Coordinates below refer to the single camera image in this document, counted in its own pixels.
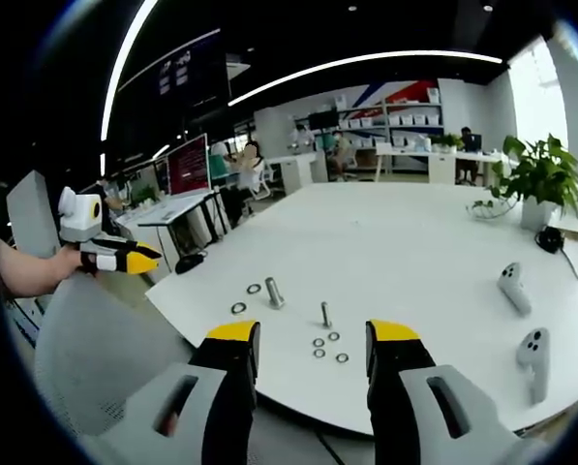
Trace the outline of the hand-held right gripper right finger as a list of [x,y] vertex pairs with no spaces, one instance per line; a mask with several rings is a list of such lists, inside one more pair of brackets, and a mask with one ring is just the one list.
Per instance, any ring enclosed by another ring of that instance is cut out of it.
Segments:
[[406,325],[370,320],[367,406],[378,464],[537,464],[544,442],[517,436],[494,401],[451,365],[437,365]]

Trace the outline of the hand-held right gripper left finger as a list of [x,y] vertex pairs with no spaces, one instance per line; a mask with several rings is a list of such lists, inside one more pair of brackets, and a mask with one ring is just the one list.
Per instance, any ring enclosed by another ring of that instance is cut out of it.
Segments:
[[259,371],[260,324],[210,330],[125,402],[123,418],[82,445],[95,464],[244,464]]

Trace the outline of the person's left hand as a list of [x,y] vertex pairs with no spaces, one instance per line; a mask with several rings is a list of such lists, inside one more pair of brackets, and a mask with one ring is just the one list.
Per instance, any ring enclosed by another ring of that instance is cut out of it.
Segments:
[[89,272],[89,264],[96,259],[92,254],[81,252],[74,245],[67,244],[49,260],[53,278],[57,283],[69,278],[75,271],[85,268]]

